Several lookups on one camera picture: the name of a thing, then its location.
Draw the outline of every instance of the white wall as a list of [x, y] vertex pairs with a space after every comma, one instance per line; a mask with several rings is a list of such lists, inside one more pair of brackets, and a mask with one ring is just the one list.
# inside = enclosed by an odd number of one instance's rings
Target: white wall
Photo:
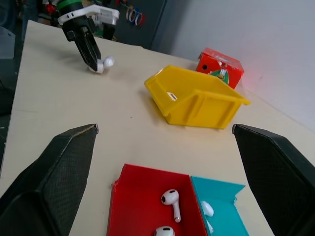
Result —
[[210, 47], [240, 60], [243, 86], [315, 131], [315, 1], [168, 1], [154, 50], [197, 60]]

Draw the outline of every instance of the robotic arm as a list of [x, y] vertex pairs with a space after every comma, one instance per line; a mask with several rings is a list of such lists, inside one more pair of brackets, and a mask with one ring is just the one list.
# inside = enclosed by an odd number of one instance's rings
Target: robotic arm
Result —
[[61, 15], [58, 22], [67, 40], [75, 42], [89, 69], [103, 73], [104, 69], [111, 67], [114, 58], [101, 58], [93, 33], [103, 24], [116, 25], [119, 11], [99, 5], [83, 7], [81, 0], [60, 0], [57, 9]]

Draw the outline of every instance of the bin handle slot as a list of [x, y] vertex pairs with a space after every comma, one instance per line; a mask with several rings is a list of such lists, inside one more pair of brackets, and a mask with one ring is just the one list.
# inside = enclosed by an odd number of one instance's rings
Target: bin handle slot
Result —
[[175, 94], [173, 94], [172, 92], [167, 92], [167, 94], [173, 101], [177, 101], [177, 97], [175, 96]]

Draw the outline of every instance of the white earbud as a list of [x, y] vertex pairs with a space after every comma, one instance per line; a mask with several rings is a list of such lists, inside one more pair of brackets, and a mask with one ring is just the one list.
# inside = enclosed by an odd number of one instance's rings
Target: white earbud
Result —
[[181, 213], [178, 204], [179, 194], [175, 189], [166, 191], [161, 197], [164, 205], [173, 205], [174, 208], [174, 219], [178, 223], [181, 221]]
[[212, 206], [206, 201], [201, 201], [201, 207], [205, 215], [212, 217], [214, 214]]
[[115, 59], [113, 56], [107, 56], [105, 59], [104, 59], [104, 67], [105, 68], [109, 68], [109, 67], [112, 67], [115, 63]]
[[[209, 216], [209, 217], [213, 216], [214, 211], [213, 211], [212, 206], [209, 203], [207, 203], [206, 201], [201, 201], [201, 207], [202, 207], [203, 213], [206, 216]], [[207, 220], [207, 224], [208, 224], [208, 228], [210, 230], [210, 233], [213, 233], [214, 232], [213, 227], [210, 225], [208, 220]]]
[[210, 223], [209, 223], [208, 220], [207, 220], [207, 224], [208, 224], [208, 228], [209, 228], [209, 230], [210, 230], [210, 233], [213, 233], [214, 230], [213, 230], [213, 228], [212, 228], [212, 226], [210, 225]]
[[169, 226], [163, 226], [156, 229], [154, 236], [174, 236], [174, 230]]

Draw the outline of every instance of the earbud stem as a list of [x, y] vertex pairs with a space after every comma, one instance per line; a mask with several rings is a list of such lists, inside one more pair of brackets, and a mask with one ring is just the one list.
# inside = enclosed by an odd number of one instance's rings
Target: earbud stem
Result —
[[174, 208], [174, 219], [175, 219], [175, 222], [179, 223], [181, 221], [181, 213], [180, 213], [180, 210], [179, 210], [178, 201], [173, 204], [173, 208]]

